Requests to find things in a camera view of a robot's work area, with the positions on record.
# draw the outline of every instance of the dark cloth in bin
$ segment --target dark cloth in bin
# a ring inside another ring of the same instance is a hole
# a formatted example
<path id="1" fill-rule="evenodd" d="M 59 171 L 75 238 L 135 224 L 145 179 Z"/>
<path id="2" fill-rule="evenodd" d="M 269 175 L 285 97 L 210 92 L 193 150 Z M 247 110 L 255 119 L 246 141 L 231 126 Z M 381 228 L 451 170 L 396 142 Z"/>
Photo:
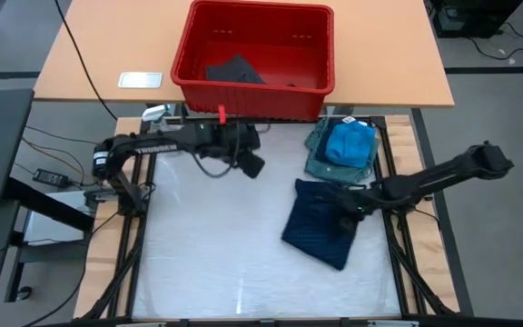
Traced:
<path id="1" fill-rule="evenodd" d="M 255 69 L 239 54 L 225 64 L 207 66 L 208 81 L 265 84 Z"/>

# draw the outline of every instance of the wooden table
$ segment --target wooden table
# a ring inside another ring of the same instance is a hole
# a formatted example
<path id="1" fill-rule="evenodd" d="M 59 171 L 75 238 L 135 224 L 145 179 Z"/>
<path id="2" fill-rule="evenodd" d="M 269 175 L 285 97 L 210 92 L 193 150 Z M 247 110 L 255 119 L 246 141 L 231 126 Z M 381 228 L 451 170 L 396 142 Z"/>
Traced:
<path id="1" fill-rule="evenodd" d="M 336 87 L 327 104 L 454 105 L 422 0 L 280 0 L 335 13 Z M 169 72 L 191 0 L 73 0 L 67 22 L 106 101 L 184 101 Z M 123 72 L 163 73 L 157 89 L 122 89 Z M 97 101 L 61 27 L 35 85 L 35 99 Z"/>
<path id="2" fill-rule="evenodd" d="M 413 128 L 411 127 L 410 118 L 407 115 L 391 115 L 386 116 L 386 122 L 397 173 L 411 174 L 420 171 L 422 169 L 421 158 L 419 157 L 419 149 Z M 121 118 L 118 120 L 115 133 L 128 134 L 130 132 L 138 132 L 139 126 L 139 118 Z M 380 158 L 384 158 L 383 151 L 381 147 L 379 153 Z M 144 181 L 147 162 L 148 160 L 143 160 L 140 181 Z M 124 171 L 129 174 L 129 178 L 132 169 L 133 160 L 129 160 L 124 167 Z M 383 169 L 383 175 L 386 174 L 388 174 L 388 172 Z M 422 212 L 435 215 L 433 205 L 430 202 L 420 203 L 417 208 Z M 104 222 L 115 211 L 116 203 L 100 204 L 95 225 L 97 226 Z M 408 224 L 415 258 L 421 276 L 450 309 L 457 311 L 459 305 L 436 221 L 425 214 L 414 212 L 409 214 Z M 129 246 L 132 246 L 136 227 L 137 225 L 133 224 L 133 232 L 129 240 Z M 80 287 L 80 292 L 78 293 L 74 317 L 80 317 L 90 310 L 94 302 L 104 291 L 108 282 L 113 278 L 122 228 L 123 218 L 116 217 L 103 227 L 103 229 L 99 230 L 92 239 L 88 251 L 86 275 Z M 401 240 L 400 232 L 395 231 L 395 233 L 399 240 Z M 410 312 L 417 313 L 410 278 L 404 271 L 402 275 L 403 281 L 405 282 L 405 289 L 407 290 Z M 124 300 L 129 282 L 127 279 L 124 287 L 121 288 L 121 299 L 117 315 L 124 315 Z"/>

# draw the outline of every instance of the black wire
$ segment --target black wire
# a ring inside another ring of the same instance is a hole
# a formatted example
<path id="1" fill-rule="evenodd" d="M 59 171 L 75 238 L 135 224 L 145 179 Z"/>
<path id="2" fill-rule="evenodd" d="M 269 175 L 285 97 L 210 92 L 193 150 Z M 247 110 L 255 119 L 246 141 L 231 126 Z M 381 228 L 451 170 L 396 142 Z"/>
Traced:
<path id="1" fill-rule="evenodd" d="M 233 168 L 233 166 L 235 165 L 235 163 L 237 162 L 237 154 L 240 151 L 240 134 L 241 134 L 240 133 L 240 126 L 239 126 L 239 124 L 237 124 L 237 136 L 236 136 L 236 140 L 235 140 L 235 152 L 233 153 L 233 158 L 232 158 L 232 161 L 229 164 L 229 167 L 227 167 L 227 169 L 225 169 L 221 173 L 213 174 L 213 173 L 208 172 L 205 169 L 205 167 L 203 167 L 203 165 L 201 164 L 201 161 L 197 158 L 197 155 L 195 155 L 195 153 L 193 151 L 191 151 L 190 154 L 191 154 L 193 160 L 197 163 L 197 166 L 199 166 L 199 169 L 201 169 L 201 171 L 203 173 L 205 173 L 207 176 L 209 176 L 211 178 L 222 178 L 228 172 L 230 172 L 231 169 Z"/>
<path id="2" fill-rule="evenodd" d="M 94 86 L 94 83 L 92 82 L 92 78 L 90 77 L 90 74 L 88 73 L 88 68 L 86 68 L 86 64 L 84 63 L 84 59 L 82 58 L 82 54 L 80 53 L 80 49 L 78 48 L 78 44 L 76 43 L 76 40 L 74 40 L 74 36 L 72 35 L 72 31 L 70 30 L 70 27 L 68 26 L 68 23 L 65 21 L 64 13 L 62 12 L 62 8 L 60 7 L 60 4 L 58 3 L 58 0 L 54 0 L 55 6 L 58 9 L 58 14 L 62 17 L 62 22 L 64 22 L 65 30 L 68 32 L 68 35 L 70 35 L 70 38 L 72 39 L 72 43 L 74 44 L 74 49 L 76 50 L 76 53 L 78 54 L 78 58 L 80 59 L 80 63 L 82 64 L 82 68 L 84 69 L 84 72 L 86 73 L 86 78 L 88 78 L 88 82 L 90 83 L 90 86 L 92 86 L 92 89 L 96 93 L 96 96 L 98 97 L 98 101 L 104 106 L 104 109 L 114 118 L 114 120 L 117 120 L 116 116 L 113 114 L 110 109 L 108 109 L 108 106 L 98 93 L 98 90 L 96 90 L 96 86 Z"/>
<path id="3" fill-rule="evenodd" d="M 74 157 L 72 154 L 70 154 L 69 152 L 67 151 L 64 151 L 64 150 L 60 150 L 60 149 L 56 149 L 56 148 L 53 148 L 53 147 L 47 147 L 47 146 L 42 146 L 42 145 L 38 145 L 38 144 L 33 144 L 33 146 L 35 147 L 38 147 L 40 149 L 43 149 L 43 150 L 50 150 L 50 151 L 57 151 L 59 153 L 62 153 L 62 154 L 67 154 L 69 155 L 72 159 L 74 159 L 74 161 L 76 161 L 76 163 L 80 166 L 80 172 L 82 174 L 82 180 L 80 182 L 80 184 L 83 184 L 84 183 L 84 167 L 82 166 L 82 163 L 80 163 L 80 161 L 78 159 L 76 159 L 76 157 Z"/>
<path id="4" fill-rule="evenodd" d="M 35 127 L 31 127 L 31 126 L 26 126 L 25 128 L 27 128 L 27 129 L 31 129 L 31 130 L 34 130 L 34 131 L 37 131 L 37 132 L 39 132 L 39 133 L 46 134 L 46 135 L 49 135 L 49 136 L 52 136 L 52 137 L 55 137 L 55 138 L 60 139 L 60 140 L 66 140 L 66 141 L 72 141 L 72 142 L 79 142 L 79 143 L 84 143 L 84 144 L 93 144 L 93 145 L 98 145 L 98 143 L 96 143 L 96 142 L 86 141 L 86 140 L 79 140 L 79 139 L 73 139 L 73 138 L 69 138 L 69 137 L 63 137 L 63 136 L 59 136 L 59 135 L 55 135 L 55 134 L 51 134 L 51 133 L 49 133 L 49 132 L 43 131 L 43 130 L 38 129 L 38 128 L 35 128 Z"/>
<path id="5" fill-rule="evenodd" d="M 30 174 L 35 174 L 34 172 L 32 172 L 31 170 L 29 170 L 29 169 L 23 167 L 23 166 L 22 166 L 21 164 L 19 164 L 19 163 L 14 163 L 14 165 L 18 166 L 19 168 L 25 170 L 26 172 L 28 172 L 28 173 L 30 173 Z"/>
<path id="6" fill-rule="evenodd" d="M 149 187 L 151 188 L 151 191 L 149 191 L 149 193 L 147 193 L 143 196 L 143 201 L 146 200 L 146 198 L 149 197 L 149 195 L 151 195 L 154 191 L 156 191 L 156 185 L 154 183 L 150 183 Z"/>
<path id="7" fill-rule="evenodd" d="M 421 210 L 419 210 L 419 209 L 415 209 L 415 211 L 418 212 L 418 213 L 426 214 L 427 216 L 429 216 L 429 217 L 435 219 L 435 220 L 437 221 L 437 223 L 439 223 L 439 218 L 437 218 L 436 216 L 432 215 L 431 213 L 425 213 L 425 212 L 423 212 L 423 211 L 421 211 Z"/>
<path id="8" fill-rule="evenodd" d="M 96 227 L 96 229 L 92 232 L 92 236 L 94 236 L 94 233 L 98 232 L 99 229 L 103 228 L 107 223 L 109 223 L 114 217 L 116 217 L 116 215 L 118 214 L 118 212 L 116 213 L 113 213 L 113 215 L 111 215 L 108 219 L 106 219 L 106 221 L 104 223 L 102 223 L 100 226 Z"/>
<path id="9" fill-rule="evenodd" d="M 98 226 L 93 232 L 92 232 L 92 235 L 90 236 L 90 240 L 92 240 L 92 237 L 94 236 L 94 234 L 96 232 L 98 232 L 99 229 L 101 229 L 104 225 L 106 225 L 108 222 L 110 222 L 116 215 L 118 214 L 118 212 L 114 213 L 112 216 L 110 216 L 110 218 L 108 218 L 104 223 L 102 223 L 100 226 Z M 51 315 L 53 315 L 54 313 L 60 311 L 60 309 L 62 309 L 73 297 L 74 295 L 76 294 L 76 292 L 78 292 L 78 290 L 80 289 L 80 284 L 82 284 L 82 281 L 84 280 L 84 276 L 86 275 L 86 260 L 84 260 L 84 268 L 82 269 L 82 275 L 80 275 L 80 279 L 78 280 L 78 283 L 76 284 L 76 287 L 74 288 L 74 291 L 70 294 L 70 296 L 68 296 L 67 299 L 65 299 L 65 301 L 63 301 L 60 305 L 58 305 L 55 309 L 51 310 L 49 313 L 43 315 L 42 317 L 32 321 L 32 322 L 29 322 L 28 324 L 24 325 L 23 327 L 31 327 L 37 323 L 39 323 L 40 321 L 50 317 Z"/>
<path id="10" fill-rule="evenodd" d="M 266 134 L 266 133 L 268 133 L 270 130 L 271 130 L 271 123 L 268 122 L 268 126 L 267 126 L 264 130 L 257 131 L 257 132 L 258 132 L 258 134 Z"/>
<path id="11" fill-rule="evenodd" d="M 70 186 L 73 186 L 73 187 L 77 188 L 78 190 L 83 191 L 82 187 L 80 187 L 80 185 L 78 185 L 78 183 L 70 182 Z"/>
<path id="12" fill-rule="evenodd" d="M 518 33 L 518 31 L 516 31 L 516 28 L 514 28 L 514 26 L 513 26 L 512 24 L 506 22 L 506 23 L 504 23 L 504 24 L 502 24 L 502 25 L 508 25 L 508 26 L 512 29 L 512 31 L 514 31 L 514 33 L 515 33 L 517 36 L 519 36 L 519 37 L 523 37 L 522 34 Z M 496 57 L 496 56 L 494 56 L 494 55 L 486 54 L 486 53 L 484 53 L 483 51 L 481 51 L 481 49 L 479 48 L 478 43 L 477 43 L 474 39 L 472 39 L 471 37 L 465 37 L 465 38 L 467 38 L 468 40 L 470 40 L 471 42 L 473 42 L 473 44 L 476 46 L 476 49 L 478 50 L 478 52 L 479 52 L 480 54 L 485 55 L 486 57 L 489 57 L 489 58 L 492 58 L 492 59 L 496 59 L 496 60 L 508 60 L 508 59 L 511 58 L 512 55 L 514 55 L 516 52 L 518 52 L 518 51 L 523 51 L 523 48 L 518 48 L 518 49 L 512 51 L 511 54 L 509 54 L 508 56 L 505 56 L 505 57 Z"/>

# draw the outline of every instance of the white table surface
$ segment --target white table surface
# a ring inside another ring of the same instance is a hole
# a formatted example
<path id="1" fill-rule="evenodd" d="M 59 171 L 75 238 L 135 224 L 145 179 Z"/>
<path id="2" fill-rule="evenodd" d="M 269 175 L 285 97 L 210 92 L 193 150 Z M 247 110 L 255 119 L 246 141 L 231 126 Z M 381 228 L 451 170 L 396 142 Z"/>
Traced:
<path id="1" fill-rule="evenodd" d="M 211 179 L 189 154 L 158 156 L 135 319 L 400 316 L 379 212 L 359 224 L 341 272 L 281 240 L 295 179 L 313 180 L 303 171 L 313 127 L 261 134 L 266 165 L 255 180 L 239 170 Z"/>

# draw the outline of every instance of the navy blue cloth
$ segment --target navy blue cloth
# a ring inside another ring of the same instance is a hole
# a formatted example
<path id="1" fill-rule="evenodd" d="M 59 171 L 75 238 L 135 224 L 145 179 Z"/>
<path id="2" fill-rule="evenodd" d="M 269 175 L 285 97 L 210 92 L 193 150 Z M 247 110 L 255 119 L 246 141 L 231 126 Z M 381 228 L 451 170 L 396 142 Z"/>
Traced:
<path id="1" fill-rule="evenodd" d="M 356 223 L 337 204 L 340 187 L 298 179 L 296 193 L 298 196 L 281 238 L 338 270 L 344 269 Z"/>

